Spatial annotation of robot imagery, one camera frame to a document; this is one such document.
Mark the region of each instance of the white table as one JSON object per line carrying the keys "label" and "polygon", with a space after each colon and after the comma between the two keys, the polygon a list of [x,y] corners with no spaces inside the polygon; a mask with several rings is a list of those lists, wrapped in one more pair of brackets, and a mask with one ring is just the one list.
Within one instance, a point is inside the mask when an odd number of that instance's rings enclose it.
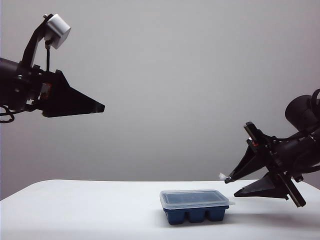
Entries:
{"label": "white table", "polygon": [[[296,184],[307,204],[233,197],[253,180],[126,182],[48,180],[1,201],[1,240],[320,240],[320,190]],[[169,225],[162,190],[216,189],[236,205],[222,222]]]}

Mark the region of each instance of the small white object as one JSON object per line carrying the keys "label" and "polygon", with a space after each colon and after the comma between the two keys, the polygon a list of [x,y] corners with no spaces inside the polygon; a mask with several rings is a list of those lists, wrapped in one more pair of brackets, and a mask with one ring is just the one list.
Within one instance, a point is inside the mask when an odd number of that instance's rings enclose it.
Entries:
{"label": "small white object", "polygon": [[220,172],[219,179],[224,181],[224,180],[226,180],[226,178],[227,178],[227,176],[224,175],[222,172]]}
{"label": "small white object", "polygon": [[46,23],[44,40],[52,40],[51,46],[58,49],[67,39],[71,27],[58,15],[53,15]]}

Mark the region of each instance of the white backdrop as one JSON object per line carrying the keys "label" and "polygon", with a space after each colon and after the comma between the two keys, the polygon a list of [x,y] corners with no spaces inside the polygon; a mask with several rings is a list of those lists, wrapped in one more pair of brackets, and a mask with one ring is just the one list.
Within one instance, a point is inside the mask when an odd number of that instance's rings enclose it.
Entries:
{"label": "white backdrop", "polygon": [[20,61],[49,13],[72,27],[51,71],[107,108],[1,126],[2,198],[47,179],[217,180],[245,153],[245,122],[287,137],[286,106],[320,86],[317,0],[2,0],[1,57]]}

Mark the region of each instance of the wire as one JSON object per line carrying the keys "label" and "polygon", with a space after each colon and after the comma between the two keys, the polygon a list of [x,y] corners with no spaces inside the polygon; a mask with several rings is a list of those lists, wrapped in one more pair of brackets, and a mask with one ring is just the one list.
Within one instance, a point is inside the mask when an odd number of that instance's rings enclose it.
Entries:
{"label": "wire", "polygon": [[11,117],[9,120],[0,120],[0,124],[12,123],[15,120],[14,114],[19,114],[19,113],[24,112],[24,110],[10,111],[10,109],[8,107],[6,107],[5,105],[2,105],[2,104],[0,104],[0,108],[3,108],[5,110],[4,113],[0,113],[0,117],[3,117],[3,116],[10,116]]}
{"label": "wire", "polygon": [[320,116],[319,116],[320,103],[317,104],[317,97],[318,97],[319,93],[320,93],[320,88],[314,91],[314,93],[312,94],[312,97],[311,97],[311,101],[310,101],[311,110],[317,118],[320,118]]}
{"label": "wire", "polygon": [[50,68],[50,45],[46,48],[46,71],[49,72]]}
{"label": "wire", "polygon": [[46,49],[46,71],[49,72],[50,69],[50,46],[52,44],[52,40],[45,41],[45,49]]}

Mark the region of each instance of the plastic lid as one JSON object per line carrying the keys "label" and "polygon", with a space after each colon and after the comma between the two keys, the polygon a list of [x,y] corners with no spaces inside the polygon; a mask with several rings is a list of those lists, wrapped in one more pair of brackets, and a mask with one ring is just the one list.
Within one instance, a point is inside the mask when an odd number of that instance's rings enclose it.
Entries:
{"label": "plastic lid", "polygon": [[160,202],[164,209],[194,209],[228,206],[229,200],[217,190],[162,191]]}

